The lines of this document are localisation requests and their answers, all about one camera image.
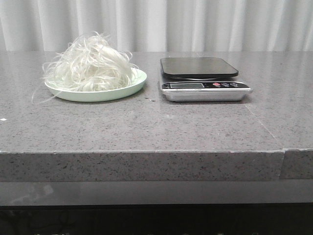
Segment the pale green round plate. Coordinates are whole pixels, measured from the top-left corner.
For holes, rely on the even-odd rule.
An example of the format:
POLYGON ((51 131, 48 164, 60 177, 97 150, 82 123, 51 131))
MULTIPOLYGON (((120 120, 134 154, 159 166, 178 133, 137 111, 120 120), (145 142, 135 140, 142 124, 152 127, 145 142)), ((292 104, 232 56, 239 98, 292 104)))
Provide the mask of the pale green round plate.
POLYGON ((48 87, 48 89, 53 95, 57 96, 58 98, 69 101, 77 102, 110 101, 133 95, 143 88, 145 81, 147 79, 147 74, 140 69, 133 68, 132 71, 133 71, 132 84, 127 87, 115 90, 98 92, 74 92, 55 88, 52 85, 49 85, 47 82, 45 82, 45 85, 48 87))

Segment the white vermicelli noodle bundle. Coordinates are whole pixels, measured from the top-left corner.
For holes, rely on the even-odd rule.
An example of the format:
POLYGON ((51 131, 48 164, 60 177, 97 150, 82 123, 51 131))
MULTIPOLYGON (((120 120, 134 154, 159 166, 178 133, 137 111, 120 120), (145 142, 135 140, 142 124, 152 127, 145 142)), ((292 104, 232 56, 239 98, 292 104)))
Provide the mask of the white vermicelli noodle bundle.
POLYGON ((138 69, 130 59, 129 54, 112 48, 103 34, 80 36, 54 61, 43 65, 43 83, 74 92, 124 88, 132 84, 132 69, 138 69))

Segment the white pleated curtain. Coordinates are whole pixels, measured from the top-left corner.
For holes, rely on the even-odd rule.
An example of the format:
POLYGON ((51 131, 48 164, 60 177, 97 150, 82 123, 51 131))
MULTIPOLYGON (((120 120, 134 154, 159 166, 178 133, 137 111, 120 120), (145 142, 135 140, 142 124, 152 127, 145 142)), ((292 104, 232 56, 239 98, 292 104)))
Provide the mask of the white pleated curtain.
POLYGON ((2 50, 63 51, 97 31, 128 51, 312 51, 310 0, 3 0, 2 50))

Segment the silver digital kitchen scale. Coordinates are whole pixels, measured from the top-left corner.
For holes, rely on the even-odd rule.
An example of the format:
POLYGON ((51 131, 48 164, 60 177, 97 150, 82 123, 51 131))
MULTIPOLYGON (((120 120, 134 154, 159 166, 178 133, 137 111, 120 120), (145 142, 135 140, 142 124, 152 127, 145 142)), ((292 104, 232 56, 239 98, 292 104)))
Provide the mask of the silver digital kitchen scale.
POLYGON ((160 90, 172 102, 241 101, 252 92, 235 80, 239 71, 221 58, 162 58, 160 65, 160 90))

